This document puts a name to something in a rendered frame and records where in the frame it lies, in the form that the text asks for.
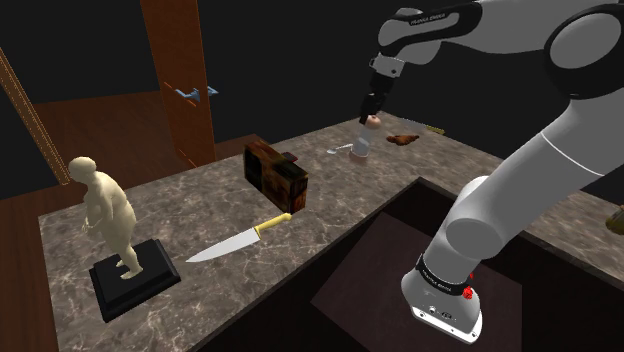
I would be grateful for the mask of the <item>dark brown patterned box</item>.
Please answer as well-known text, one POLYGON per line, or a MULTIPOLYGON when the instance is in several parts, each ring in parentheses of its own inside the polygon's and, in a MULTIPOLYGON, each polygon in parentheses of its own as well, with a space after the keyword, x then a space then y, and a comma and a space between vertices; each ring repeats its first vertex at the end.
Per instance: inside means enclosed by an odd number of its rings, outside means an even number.
POLYGON ((306 206, 308 173, 263 141, 244 147, 244 176, 282 212, 306 206))

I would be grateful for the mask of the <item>cream figure on black base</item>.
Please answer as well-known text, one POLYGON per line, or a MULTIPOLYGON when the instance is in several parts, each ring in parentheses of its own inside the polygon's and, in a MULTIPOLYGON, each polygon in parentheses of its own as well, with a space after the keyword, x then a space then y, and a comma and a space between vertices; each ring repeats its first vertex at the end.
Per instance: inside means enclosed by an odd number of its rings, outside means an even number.
POLYGON ((87 186, 82 230, 101 234, 113 252, 89 270, 103 321, 108 323, 179 283, 181 277, 159 240, 131 244, 137 219, 119 184, 86 156, 70 161, 68 170, 71 179, 87 186))

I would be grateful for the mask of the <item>clear bottle with pink cap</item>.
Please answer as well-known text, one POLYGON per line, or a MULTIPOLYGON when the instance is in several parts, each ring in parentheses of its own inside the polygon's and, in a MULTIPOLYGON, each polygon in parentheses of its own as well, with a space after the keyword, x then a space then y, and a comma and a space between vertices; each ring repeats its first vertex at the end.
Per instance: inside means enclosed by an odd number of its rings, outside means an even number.
POLYGON ((361 126, 357 138, 351 146, 349 156, 359 163, 367 161, 374 135, 381 127, 381 120, 376 115, 369 115, 361 126))

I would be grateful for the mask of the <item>yellow-handled kitchen knife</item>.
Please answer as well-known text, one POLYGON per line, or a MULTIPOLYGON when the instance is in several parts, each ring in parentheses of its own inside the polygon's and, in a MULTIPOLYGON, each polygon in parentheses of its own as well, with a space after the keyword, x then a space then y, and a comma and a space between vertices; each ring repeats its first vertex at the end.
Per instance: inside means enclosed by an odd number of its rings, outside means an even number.
POLYGON ((291 219, 292 215, 290 213, 283 213, 196 253, 188 258, 186 262, 199 263, 238 251, 260 241, 262 231, 279 225, 282 222, 290 221, 291 219))

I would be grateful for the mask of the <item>olive-handled grey knife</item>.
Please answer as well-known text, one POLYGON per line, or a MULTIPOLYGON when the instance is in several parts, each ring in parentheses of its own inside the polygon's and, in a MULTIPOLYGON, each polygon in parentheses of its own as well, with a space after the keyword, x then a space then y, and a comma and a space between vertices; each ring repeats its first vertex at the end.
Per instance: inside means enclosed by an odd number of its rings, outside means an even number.
POLYGON ((413 128, 415 130, 418 130, 418 131, 428 130, 428 131, 435 132, 435 133, 440 134, 440 135, 444 135, 445 134, 445 131, 443 129, 436 128, 436 127, 433 127, 433 126, 430 126, 430 125, 426 125, 426 124, 423 124, 421 122, 416 122, 416 121, 413 121, 413 120, 410 120, 410 119, 402 119, 402 122, 406 126, 408 126, 410 128, 413 128))

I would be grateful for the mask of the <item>brown wooden beam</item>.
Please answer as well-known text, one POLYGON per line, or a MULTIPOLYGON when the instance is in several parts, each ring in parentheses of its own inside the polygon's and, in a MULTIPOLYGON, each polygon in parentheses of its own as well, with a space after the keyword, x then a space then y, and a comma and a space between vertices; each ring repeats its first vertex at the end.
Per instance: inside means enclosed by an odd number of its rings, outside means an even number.
POLYGON ((61 185, 69 184, 71 179, 66 164, 1 47, 0 84, 57 181, 61 185))

